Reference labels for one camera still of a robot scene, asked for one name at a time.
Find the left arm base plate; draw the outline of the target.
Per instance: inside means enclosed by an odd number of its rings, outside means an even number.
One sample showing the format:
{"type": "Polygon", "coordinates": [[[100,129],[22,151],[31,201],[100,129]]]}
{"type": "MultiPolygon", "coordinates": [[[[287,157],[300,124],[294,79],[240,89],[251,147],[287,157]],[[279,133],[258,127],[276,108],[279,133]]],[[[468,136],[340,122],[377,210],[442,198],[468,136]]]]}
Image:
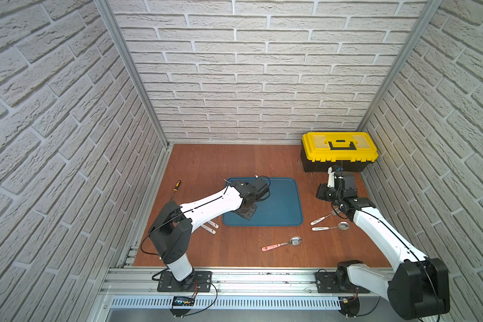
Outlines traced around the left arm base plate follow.
{"type": "Polygon", "coordinates": [[[174,278],[169,270],[162,270],[152,276],[158,283],[158,292],[210,292],[212,271],[199,270],[186,277],[183,281],[174,278]]]}

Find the pink handled spoon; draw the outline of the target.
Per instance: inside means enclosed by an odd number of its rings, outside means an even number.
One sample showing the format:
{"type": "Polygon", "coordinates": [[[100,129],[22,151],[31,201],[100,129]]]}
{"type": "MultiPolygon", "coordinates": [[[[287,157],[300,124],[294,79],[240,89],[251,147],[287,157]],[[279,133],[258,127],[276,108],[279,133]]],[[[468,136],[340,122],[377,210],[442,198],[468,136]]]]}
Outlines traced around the pink handled spoon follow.
{"type": "Polygon", "coordinates": [[[291,246],[298,246],[303,241],[302,237],[300,236],[293,236],[289,241],[279,244],[273,244],[269,246],[262,247],[261,251],[268,252],[270,250],[274,250],[283,246],[291,245],[291,246]]]}

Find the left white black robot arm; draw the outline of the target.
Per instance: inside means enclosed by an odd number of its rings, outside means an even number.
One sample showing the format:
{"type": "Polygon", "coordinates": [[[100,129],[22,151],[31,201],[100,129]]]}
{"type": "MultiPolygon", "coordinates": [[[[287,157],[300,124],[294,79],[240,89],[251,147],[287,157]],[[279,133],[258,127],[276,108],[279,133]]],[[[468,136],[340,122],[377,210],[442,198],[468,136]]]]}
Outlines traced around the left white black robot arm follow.
{"type": "Polygon", "coordinates": [[[225,213],[234,212],[250,220],[257,203],[270,196],[270,181],[261,177],[253,181],[229,182],[219,192],[191,203],[169,201],[160,211],[148,231],[148,238],[157,254],[173,275],[186,284],[195,273],[186,251],[195,230],[225,213]]]}

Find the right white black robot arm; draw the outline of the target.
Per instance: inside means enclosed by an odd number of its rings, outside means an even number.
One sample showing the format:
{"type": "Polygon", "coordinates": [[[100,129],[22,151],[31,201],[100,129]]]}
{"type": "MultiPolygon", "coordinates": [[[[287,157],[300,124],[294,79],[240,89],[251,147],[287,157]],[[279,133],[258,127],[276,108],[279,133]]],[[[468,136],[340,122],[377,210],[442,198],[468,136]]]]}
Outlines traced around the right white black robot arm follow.
{"type": "Polygon", "coordinates": [[[449,313],[449,270],[444,262],[414,247],[385,220],[370,199],[358,197],[355,189],[346,189],[343,172],[337,166],[330,167],[328,175],[328,181],[319,185],[316,197],[337,206],[348,221],[365,232],[394,271],[386,275],[359,260],[339,262],[335,286],[343,292],[365,288],[387,300],[405,320],[449,313]]]}

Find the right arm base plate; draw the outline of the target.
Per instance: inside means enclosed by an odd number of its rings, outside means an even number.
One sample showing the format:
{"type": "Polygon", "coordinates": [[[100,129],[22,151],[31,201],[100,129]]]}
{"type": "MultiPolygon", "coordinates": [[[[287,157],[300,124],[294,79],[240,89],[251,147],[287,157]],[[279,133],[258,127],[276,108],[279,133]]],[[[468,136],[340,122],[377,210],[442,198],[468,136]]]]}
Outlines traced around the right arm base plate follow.
{"type": "Polygon", "coordinates": [[[315,273],[315,284],[318,293],[340,293],[340,294],[370,294],[370,291],[351,283],[343,284],[335,280],[335,272],[319,270],[315,273]]]}

